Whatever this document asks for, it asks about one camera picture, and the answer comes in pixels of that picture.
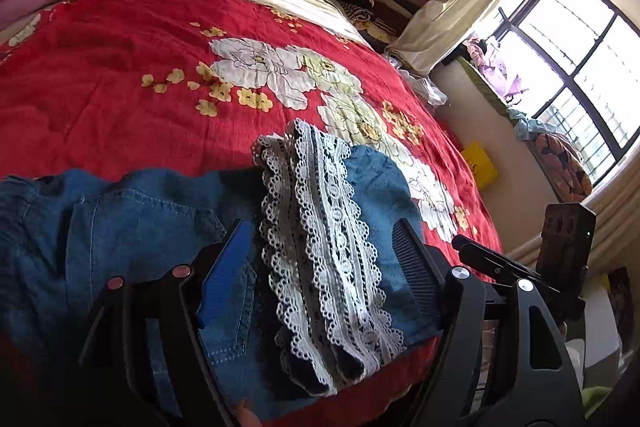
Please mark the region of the left hand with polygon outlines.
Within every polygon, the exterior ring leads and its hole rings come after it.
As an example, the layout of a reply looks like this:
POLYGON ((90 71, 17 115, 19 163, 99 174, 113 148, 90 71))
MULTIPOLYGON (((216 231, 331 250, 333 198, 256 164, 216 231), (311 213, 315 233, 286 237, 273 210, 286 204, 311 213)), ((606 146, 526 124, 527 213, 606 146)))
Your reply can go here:
POLYGON ((235 406, 234 415, 242 427, 262 427, 262 422, 250 410, 250 407, 245 401, 239 402, 235 406))

